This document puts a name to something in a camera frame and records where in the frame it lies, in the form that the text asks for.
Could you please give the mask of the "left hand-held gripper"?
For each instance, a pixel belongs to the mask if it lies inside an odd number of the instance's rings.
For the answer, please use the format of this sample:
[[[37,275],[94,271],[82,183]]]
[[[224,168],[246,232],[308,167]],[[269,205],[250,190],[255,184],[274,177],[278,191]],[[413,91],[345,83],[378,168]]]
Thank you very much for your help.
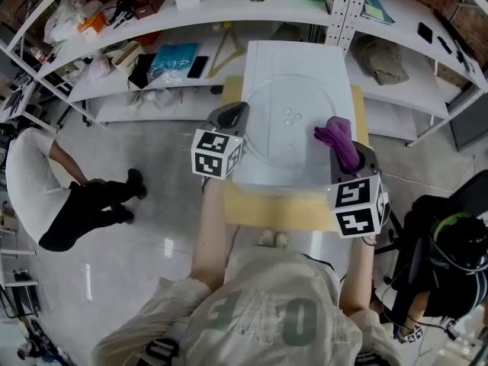
[[[225,179],[240,163],[250,106],[244,101],[212,111],[191,145],[191,169],[205,178]]]

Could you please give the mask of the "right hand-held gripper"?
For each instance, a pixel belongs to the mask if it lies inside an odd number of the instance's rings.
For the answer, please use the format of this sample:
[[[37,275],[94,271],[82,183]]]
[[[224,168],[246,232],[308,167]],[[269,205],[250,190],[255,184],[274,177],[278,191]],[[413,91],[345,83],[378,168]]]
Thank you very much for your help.
[[[359,155],[359,168],[351,173],[330,151],[331,184],[327,203],[335,231],[343,239],[376,236],[388,218],[388,191],[381,179],[377,157],[368,146],[353,142]]]

